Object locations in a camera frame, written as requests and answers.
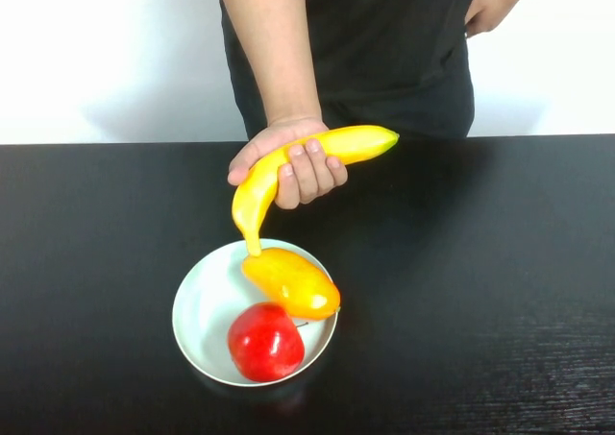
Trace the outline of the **person's left hand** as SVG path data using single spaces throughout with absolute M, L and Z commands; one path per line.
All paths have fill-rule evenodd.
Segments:
M 472 0 L 465 16 L 466 37 L 492 30 L 498 9 L 498 0 Z

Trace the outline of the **person's right hand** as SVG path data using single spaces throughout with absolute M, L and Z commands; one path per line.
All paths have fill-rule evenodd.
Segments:
M 279 169 L 275 202 L 282 209 L 294 209 L 313 202 L 348 180 L 347 169 L 341 160 L 327 156 L 314 139 L 318 133 L 328 129 L 318 116 L 300 114 L 274 119 L 231 161 L 228 182 L 232 185 L 243 183 L 258 160 L 290 144 L 289 162 Z

